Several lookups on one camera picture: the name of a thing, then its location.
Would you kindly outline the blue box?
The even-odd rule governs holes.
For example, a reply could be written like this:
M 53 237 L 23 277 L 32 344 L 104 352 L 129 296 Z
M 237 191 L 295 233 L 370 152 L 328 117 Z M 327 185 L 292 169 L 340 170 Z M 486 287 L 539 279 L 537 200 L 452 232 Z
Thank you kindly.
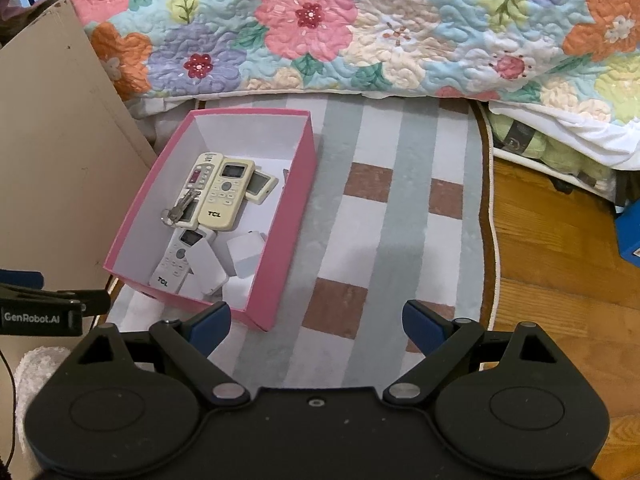
M 627 206 L 615 219 L 615 229 L 620 256 L 640 266 L 640 200 Z

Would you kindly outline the green yarn bundle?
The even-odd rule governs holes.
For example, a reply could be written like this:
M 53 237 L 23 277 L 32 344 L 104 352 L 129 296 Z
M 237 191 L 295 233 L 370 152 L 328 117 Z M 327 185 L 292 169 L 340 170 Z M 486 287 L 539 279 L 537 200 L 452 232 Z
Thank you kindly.
M 504 115 L 487 113 L 498 148 L 547 167 L 569 174 L 592 188 L 608 188 L 615 182 L 614 170 L 575 151 L 574 148 L 545 136 L 528 125 Z

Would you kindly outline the small white display remote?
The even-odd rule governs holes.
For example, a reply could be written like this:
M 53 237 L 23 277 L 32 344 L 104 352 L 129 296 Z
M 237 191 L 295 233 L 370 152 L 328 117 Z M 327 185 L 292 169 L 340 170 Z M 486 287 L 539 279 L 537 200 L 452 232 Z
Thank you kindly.
M 245 199 L 256 205 L 261 205 L 269 194 L 276 188 L 279 179 L 255 169 L 245 190 Z

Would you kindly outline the white cube charger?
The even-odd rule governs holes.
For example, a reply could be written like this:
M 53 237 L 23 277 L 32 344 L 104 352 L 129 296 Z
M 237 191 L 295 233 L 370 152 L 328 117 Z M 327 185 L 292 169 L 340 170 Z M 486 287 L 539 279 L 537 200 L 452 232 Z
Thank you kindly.
M 238 278 L 249 278 L 256 273 L 265 244 L 266 240 L 258 231 L 250 231 L 228 240 L 229 256 Z

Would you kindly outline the pink cardboard box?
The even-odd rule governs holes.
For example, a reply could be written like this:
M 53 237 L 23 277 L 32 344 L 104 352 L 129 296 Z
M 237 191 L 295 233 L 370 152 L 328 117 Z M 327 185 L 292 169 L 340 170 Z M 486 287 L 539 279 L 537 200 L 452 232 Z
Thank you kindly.
M 160 153 L 119 228 L 104 268 L 165 304 L 203 310 L 171 281 L 180 264 L 168 256 L 178 233 L 160 216 L 190 183 L 203 182 L 195 223 L 216 236 L 213 248 L 230 278 L 247 264 L 250 290 L 233 316 L 270 330 L 310 194 L 317 154 L 311 117 L 289 108 L 192 110 Z

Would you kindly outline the striped checkered rug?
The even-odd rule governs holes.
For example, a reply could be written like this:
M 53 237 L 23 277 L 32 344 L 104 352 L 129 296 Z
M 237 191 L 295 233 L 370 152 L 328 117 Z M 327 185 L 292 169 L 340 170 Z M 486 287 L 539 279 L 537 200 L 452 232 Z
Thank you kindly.
M 186 115 L 134 200 L 107 266 L 125 332 L 202 307 L 150 286 L 169 243 L 160 213 L 205 151 L 250 158 L 278 186 L 235 235 L 265 237 L 228 279 L 234 323 L 213 361 L 249 389 L 383 388 L 420 361 L 401 327 L 416 299 L 445 318 L 495 305 L 491 140 L 474 103 L 358 96 L 240 99 Z

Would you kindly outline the floral quilted bedspread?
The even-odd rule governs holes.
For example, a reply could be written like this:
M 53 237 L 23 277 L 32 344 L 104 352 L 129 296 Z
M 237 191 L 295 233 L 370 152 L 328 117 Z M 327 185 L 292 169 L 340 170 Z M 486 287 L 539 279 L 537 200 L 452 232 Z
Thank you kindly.
M 124 101 L 355 92 L 639 117 L 639 0 L 70 0 Z

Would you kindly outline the metal keys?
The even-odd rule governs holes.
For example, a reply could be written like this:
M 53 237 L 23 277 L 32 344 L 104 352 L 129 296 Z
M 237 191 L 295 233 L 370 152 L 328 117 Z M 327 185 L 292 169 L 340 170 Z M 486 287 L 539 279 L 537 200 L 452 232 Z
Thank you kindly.
M 193 188 L 187 190 L 184 195 L 177 200 L 177 203 L 175 203 L 174 206 L 165 209 L 160 214 L 160 220 L 162 220 L 163 224 L 166 224 L 166 226 L 174 226 L 182 218 L 186 208 L 188 208 L 190 203 L 192 203 L 197 197 L 197 190 L 194 190 Z

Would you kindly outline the cream TCL remote control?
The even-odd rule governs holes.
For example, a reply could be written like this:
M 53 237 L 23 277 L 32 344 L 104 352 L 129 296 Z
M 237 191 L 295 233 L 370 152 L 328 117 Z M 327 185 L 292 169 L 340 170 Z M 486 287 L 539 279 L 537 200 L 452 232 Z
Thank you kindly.
M 198 214 L 198 224 L 213 231 L 231 231 L 254 170 L 250 159 L 225 157 Z

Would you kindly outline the white remote maroon buttons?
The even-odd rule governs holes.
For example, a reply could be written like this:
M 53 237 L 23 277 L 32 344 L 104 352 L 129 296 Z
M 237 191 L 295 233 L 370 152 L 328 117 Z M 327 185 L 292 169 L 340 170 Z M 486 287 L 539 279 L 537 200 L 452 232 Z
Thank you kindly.
M 215 152 L 202 153 L 198 156 L 184 181 L 177 200 L 191 188 L 198 191 L 198 197 L 186 208 L 182 218 L 174 225 L 176 228 L 193 230 L 198 226 L 198 214 L 204 205 L 208 190 L 223 159 L 224 156 Z

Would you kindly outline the white slim TCL remote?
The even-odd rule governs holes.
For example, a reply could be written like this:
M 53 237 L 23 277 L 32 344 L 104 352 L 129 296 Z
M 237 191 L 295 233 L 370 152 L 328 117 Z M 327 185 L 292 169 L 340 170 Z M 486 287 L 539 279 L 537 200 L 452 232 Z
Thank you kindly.
M 211 243 L 216 236 L 215 231 L 204 226 L 195 230 L 174 229 L 164 255 L 149 279 L 149 285 L 171 294 L 178 292 L 191 271 L 190 264 L 186 262 L 186 251 L 200 240 Z

